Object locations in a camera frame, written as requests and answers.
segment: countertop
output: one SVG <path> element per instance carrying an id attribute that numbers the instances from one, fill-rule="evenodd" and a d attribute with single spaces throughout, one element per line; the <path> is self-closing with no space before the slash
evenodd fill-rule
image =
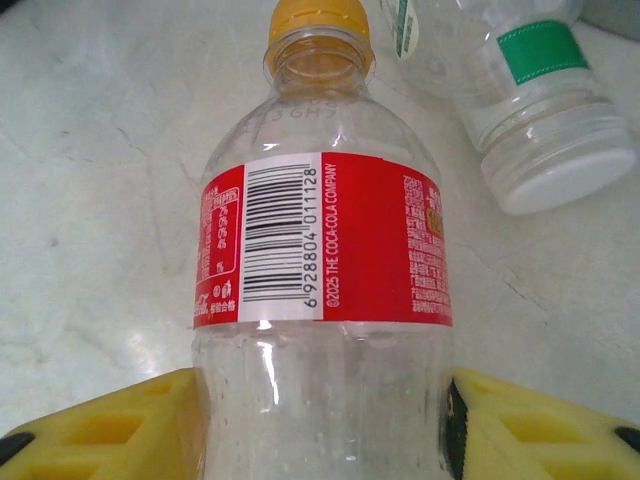
<path id="1" fill-rule="evenodd" d="M 191 364 L 199 178 L 269 88 L 274 2 L 253 2 L 25 0 L 0 18 L 0 434 Z M 404 83 L 371 17 L 371 92 L 443 176 L 456 363 L 640 422 L 638 168 L 507 216 L 451 105 Z M 575 31 L 638 139 L 640 45 Z"/>

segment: barcode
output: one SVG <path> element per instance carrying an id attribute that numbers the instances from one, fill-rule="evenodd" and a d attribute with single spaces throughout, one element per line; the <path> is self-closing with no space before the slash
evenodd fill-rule
<path id="1" fill-rule="evenodd" d="M 310 163 L 247 172 L 242 301 L 309 300 L 304 291 L 305 173 Z"/>

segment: white bottle cap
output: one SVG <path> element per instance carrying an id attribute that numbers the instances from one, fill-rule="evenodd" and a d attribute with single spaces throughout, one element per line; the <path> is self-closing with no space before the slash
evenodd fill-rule
<path id="1" fill-rule="evenodd" d="M 548 210 L 600 190 L 627 173 L 636 152 L 608 102 L 578 105 L 499 138 L 482 173 L 512 215 Z"/>

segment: transparent bottle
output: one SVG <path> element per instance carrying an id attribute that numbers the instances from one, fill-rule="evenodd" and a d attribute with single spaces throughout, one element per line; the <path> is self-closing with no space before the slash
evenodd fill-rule
<path id="1" fill-rule="evenodd" d="M 271 95 L 203 177 L 202 478 L 447 477 L 436 165 L 367 92 L 357 0 L 282 0 L 270 38 Z"/>
<path id="2" fill-rule="evenodd" d="M 538 13 L 572 24 L 582 10 L 582 0 L 537 0 Z M 430 26 L 426 0 L 380 0 L 391 30 L 400 70 L 417 90 L 450 98 L 447 71 Z"/>
<path id="3" fill-rule="evenodd" d="M 581 198 L 636 155 L 569 27 L 536 0 L 426 0 L 449 88 L 508 213 Z"/>

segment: yellow bottle cap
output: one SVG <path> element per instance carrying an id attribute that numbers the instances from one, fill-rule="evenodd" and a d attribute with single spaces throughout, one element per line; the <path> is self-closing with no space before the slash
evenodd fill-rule
<path id="1" fill-rule="evenodd" d="M 331 25 L 369 41 L 369 22 L 358 0 L 280 0 L 271 16 L 269 44 L 296 28 Z"/>

